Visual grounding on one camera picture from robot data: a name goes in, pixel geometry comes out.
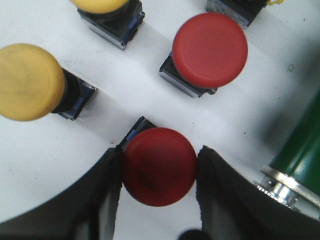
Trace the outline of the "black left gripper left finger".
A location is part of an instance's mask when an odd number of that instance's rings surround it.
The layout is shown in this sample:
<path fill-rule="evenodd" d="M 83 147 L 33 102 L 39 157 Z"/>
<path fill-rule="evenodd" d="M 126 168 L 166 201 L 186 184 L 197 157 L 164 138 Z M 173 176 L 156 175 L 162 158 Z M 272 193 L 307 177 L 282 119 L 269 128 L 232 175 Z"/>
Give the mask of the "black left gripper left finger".
<path fill-rule="evenodd" d="M 109 148 L 66 190 L 0 224 L 2 240 L 111 240 L 122 187 L 122 151 Z"/>

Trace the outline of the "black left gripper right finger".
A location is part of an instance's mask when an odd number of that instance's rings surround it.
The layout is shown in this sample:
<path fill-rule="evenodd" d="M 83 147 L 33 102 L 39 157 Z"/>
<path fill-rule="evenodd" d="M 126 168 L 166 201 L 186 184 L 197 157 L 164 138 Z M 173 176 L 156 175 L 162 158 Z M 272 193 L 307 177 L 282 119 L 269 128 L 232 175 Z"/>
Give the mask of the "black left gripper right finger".
<path fill-rule="evenodd" d="M 213 240 L 318 240 L 320 222 L 273 200 L 215 150 L 197 155 L 201 228 Z"/>

